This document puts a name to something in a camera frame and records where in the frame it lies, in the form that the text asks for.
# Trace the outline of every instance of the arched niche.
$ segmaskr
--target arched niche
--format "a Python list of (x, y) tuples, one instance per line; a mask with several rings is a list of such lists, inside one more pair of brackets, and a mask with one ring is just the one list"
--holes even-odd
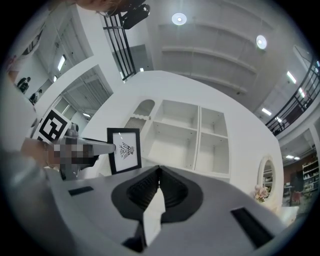
[(269, 196), (265, 200), (269, 200), (275, 190), (276, 183), (276, 169), (271, 156), (262, 158), (259, 166), (257, 184), (262, 187), (267, 187)]
[(134, 111), (134, 114), (147, 117), (150, 115), (154, 106), (155, 102), (152, 99), (146, 99), (139, 104), (139, 106)]

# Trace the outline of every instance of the shelf compartment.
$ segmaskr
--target shelf compartment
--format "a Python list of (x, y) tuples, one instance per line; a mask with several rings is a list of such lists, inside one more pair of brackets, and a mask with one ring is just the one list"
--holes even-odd
[(313, 171), (315, 171), (316, 169), (319, 169), (319, 166), (317, 166), (316, 168), (313, 168), (313, 169), (311, 169), (311, 170), (304, 171), (304, 172), (303, 172), (303, 175), (305, 175), (305, 174), (307, 174), (307, 173), (310, 173), (310, 172), (313, 172)]
[(228, 137), (225, 115), (221, 112), (201, 108), (201, 131)]
[(154, 121), (143, 142), (142, 157), (161, 165), (194, 168), (197, 131)]
[(318, 162), (318, 159), (315, 160), (315, 161), (313, 161), (313, 162), (311, 162), (311, 163), (308, 163), (308, 164), (306, 164), (306, 165), (303, 165), (302, 168), (306, 168), (306, 167), (308, 167), (308, 166), (310, 166), (310, 165), (313, 165), (313, 164), (316, 163), (316, 162)]
[(200, 173), (229, 174), (228, 139), (201, 132), (195, 170)]
[(168, 125), (198, 129), (199, 107), (187, 103), (163, 100), (154, 120)]

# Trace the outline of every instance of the black slot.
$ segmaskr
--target black slot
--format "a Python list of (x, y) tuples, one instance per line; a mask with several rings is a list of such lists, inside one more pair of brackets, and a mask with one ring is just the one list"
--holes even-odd
[(76, 189), (71, 189), (69, 190), (69, 194), (70, 196), (76, 196), (76, 195), (80, 195), (89, 191), (94, 190), (91, 186), (84, 186), (84, 187), (80, 187), (80, 188), (76, 188)]
[(274, 238), (245, 208), (232, 210), (231, 213), (256, 248)]

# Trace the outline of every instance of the framed drawing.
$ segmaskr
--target framed drawing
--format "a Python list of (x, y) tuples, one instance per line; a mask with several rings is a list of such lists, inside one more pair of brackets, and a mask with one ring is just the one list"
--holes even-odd
[(140, 131), (132, 128), (107, 128), (107, 142), (115, 145), (109, 154), (112, 175), (141, 168)]

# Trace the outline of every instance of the metal railing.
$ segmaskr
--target metal railing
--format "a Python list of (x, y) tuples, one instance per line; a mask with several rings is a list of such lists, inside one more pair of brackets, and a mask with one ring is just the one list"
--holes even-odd
[(312, 57), (308, 71), (289, 101), (265, 125), (277, 136), (293, 124), (314, 102), (320, 92), (319, 65)]
[(124, 24), (121, 13), (110, 17), (104, 16), (104, 21), (105, 26), (103, 29), (107, 30), (107, 39), (112, 45), (114, 60), (120, 71), (122, 80), (125, 81), (137, 72), (128, 44), (127, 35), (123, 27)]

